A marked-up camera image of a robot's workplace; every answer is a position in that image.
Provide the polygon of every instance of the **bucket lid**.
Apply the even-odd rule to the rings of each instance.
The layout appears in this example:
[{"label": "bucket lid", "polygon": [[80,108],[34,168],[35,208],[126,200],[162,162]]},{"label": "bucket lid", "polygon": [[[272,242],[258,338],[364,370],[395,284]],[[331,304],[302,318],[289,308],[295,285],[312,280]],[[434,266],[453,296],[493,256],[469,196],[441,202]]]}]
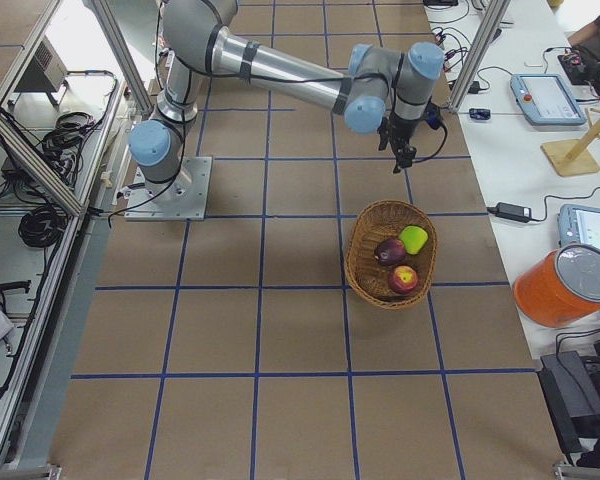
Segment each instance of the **bucket lid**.
[{"label": "bucket lid", "polygon": [[591,245],[570,244],[556,255],[558,277],[572,293],[600,302],[600,250]]}]

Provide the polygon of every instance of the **orange bucket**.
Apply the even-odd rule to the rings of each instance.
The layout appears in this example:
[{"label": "orange bucket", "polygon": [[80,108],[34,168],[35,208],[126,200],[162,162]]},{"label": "orange bucket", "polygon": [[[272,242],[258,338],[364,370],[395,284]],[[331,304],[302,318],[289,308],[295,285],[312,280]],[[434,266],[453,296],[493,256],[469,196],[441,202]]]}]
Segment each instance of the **orange bucket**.
[{"label": "orange bucket", "polygon": [[513,284],[522,312],[559,328],[600,310],[600,250],[572,243],[549,253]]}]

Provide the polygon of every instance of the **green pear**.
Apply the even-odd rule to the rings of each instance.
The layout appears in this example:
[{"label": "green pear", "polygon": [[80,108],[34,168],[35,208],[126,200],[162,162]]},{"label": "green pear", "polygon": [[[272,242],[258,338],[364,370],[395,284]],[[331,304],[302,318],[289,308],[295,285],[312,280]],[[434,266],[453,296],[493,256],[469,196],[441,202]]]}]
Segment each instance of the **green pear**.
[{"label": "green pear", "polygon": [[427,231],[417,225],[405,227],[398,238],[404,243],[404,248],[409,255],[417,255],[429,240]]}]

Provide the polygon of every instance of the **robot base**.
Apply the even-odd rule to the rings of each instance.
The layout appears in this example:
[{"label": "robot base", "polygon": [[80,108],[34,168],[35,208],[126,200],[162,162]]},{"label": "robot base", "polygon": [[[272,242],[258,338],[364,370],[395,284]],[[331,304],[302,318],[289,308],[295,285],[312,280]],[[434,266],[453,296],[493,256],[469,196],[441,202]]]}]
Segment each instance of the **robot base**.
[{"label": "robot base", "polygon": [[[147,202],[138,209],[125,212],[129,221],[168,221],[168,220],[204,220],[207,208],[207,194],[211,177],[211,157],[185,157],[182,168],[187,169],[193,183],[187,192],[177,201],[167,204]],[[135,182],[144,182],[144,175],[138,168]],[[134,208],[149,200],[146,189],[132,190],[129,195],[128,207]]]}]

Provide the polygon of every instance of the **woven bowl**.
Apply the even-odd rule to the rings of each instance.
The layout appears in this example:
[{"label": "woven bowl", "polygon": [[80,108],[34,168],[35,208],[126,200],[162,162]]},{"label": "woven bowl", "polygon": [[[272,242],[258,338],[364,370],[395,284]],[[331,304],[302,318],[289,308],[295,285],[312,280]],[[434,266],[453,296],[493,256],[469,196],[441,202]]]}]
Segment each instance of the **woven bowl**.
[{"label": "woven bowl", "polygon": [[[397,237],[407,225],[426,230],[429,240],[417,255],[407,255],[400,262],[418,273],[418,285],[406,295],[389,288],[392,267],[383,267],[374,257],[380,242]],[[382,200],[366,207],[353,227],[345,260],[345,273],[351,288],[372,305],[387,309],[407,308],[420,301],[431,287],[438,239],[429,218],[413,205],[396,200]]]}]

